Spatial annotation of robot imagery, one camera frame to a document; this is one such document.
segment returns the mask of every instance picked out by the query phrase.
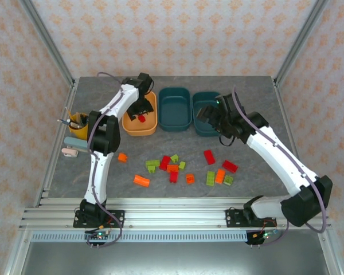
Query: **metal base plate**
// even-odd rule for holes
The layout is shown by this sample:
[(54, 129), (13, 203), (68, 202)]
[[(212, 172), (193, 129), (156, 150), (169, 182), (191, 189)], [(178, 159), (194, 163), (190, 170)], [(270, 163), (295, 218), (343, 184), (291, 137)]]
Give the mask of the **metal base plate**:
[[(107, 210), (120, 221), (121, 226), (123, 228), (124, 220), (125, 220), (125, 211), (124, 210), (110, 210), (110, 209), (107, 209)], [(106, 222), (112, 228), (120, 228), (118, 223), (113, 220), (111, 220), (110, 222), (109, 220), (107, 220)], [(98, 226), (100, 226), (100, 223), (96, 219), (94, 220), (89, 219), (89, 218), (87, 219), (82, 213), (82, 211), (80, 210), (77, 210), (75, 212), (74, 223), (73, 223), (74, 228), (97, 228)]]

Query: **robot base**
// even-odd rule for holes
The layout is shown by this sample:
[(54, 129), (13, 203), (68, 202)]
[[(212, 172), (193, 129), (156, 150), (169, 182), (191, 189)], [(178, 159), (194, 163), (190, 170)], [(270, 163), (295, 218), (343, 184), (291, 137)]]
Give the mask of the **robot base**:
[[(125, 211), (124, 210), (110, 210), (107, 209), (112, 215), (114, 215), (121, 223), (121, 226), (124, 227), (124, 217)], [(74, 228), (97, 228), (100, 225), (104, 227), (111, 226), (112, 228), (120, 228), (118, 223), (111, 219), (111, 217), (106, 216), (104, 221), (100, 221), (97, 218), (88, 216), (84, 214), (82, 211), (77, 210), (75, 212), (74, 217)]]
[[(125, 211), (124, 210), (109, 210), (112, 215), (120, 221), (121, 227), (124, 226)], [(97, 204), (89, 203), (83, 199), (80, 203), (79, 210), (75, 211), (74, 228), (97, 228), (103, 225), (104, 227), (120, 228), (120, 226), (111, 219)]]

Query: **orange bowl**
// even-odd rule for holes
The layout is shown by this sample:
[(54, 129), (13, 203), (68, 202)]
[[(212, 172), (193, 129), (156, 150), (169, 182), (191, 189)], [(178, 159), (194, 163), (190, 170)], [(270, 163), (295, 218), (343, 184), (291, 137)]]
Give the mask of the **orange bowl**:
[(157, 96), (151, 91), (145, 98), (150, 102), (154, 111), (143, 115), (145, 117), (144, 122), (140, 122), (138, 119), (131, 121), (127, 113), (122, 117), (122, 128), (124, 128), (130, 136), (149, 136), (157, 129)]

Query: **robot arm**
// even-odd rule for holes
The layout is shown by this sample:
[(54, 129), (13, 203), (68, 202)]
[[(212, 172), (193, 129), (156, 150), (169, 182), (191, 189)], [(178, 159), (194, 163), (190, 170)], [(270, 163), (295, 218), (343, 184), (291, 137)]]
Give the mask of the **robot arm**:
[(140, 73), (137, 78), (127, 77), (122, 81), (116, 96), (105, 107), (89, 114), (88, 149), (91, 151), (91, 172), (87, 192), (75, 213), (74, 227), (95, 227), (105, 223), (107, 214), (102, 209), (107, 199), (106, 184), (110, 162), (120, 145), (119, 121), (126, 112), (134, 120), (138, 115), (153, 111), (145, 98), (152, 83), (151, 77), (145, 73)]
[(256, 151), (275, 171), (289, 193), (273, 198), (255, 197), (244, 205), (243, 210), (237, 211), (237, 219), (245, 220), (248, 226), (261, 226), (267, 217), (285, 217), (293, 225), (302, 226), (322, 211), (316, 191), (323, 206), (327, 207), (333, 185), (327, 176), (319, 178), (303, 165), (277, 138), (262, 115), (257, 112), (246, 115), (237, 96), (234, 99), (232, 95), (219, 96), (216, 100), (218, 108), (202, 108), (198, 119), (212, 125), (221, 135), (238, 138)]

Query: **red block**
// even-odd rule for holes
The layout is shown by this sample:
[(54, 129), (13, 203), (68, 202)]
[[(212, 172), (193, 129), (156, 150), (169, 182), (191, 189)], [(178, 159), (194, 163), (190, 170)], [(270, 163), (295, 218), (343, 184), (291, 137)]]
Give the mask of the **red block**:
[(178, 172), (171, 172), (170, 173), (170, 183), (177, 183), (177, 176)]
[(171, 160), (171, 158), (169, 156), (164, 156), (162, 161), (161, 161), (161, 163), (160, 163), (160, 165), (159, 165), (159, 169), (166, 171), (167, 170), (167, 166), (170, 163), (170, 160)]
[(145, 122), (145, 117), (143, 115), (138, 116), (138, 120), (143, 123)]
[(204, 151), (204, 156), (205, 156), (205, 159), (206, 159), (206, 162), (208, 163), (208, 165), (215, 164), (216, 160), (215, 160), (211, 150)]
[(237, 169), (239, 168), (237, 165), (235, 165), (234, 163), (229, 162), (227, 160), (225, 160), (223, 162), (222, 166), (223, 166), (224, 169), (228, 170), (231, 173), (236, 173)]

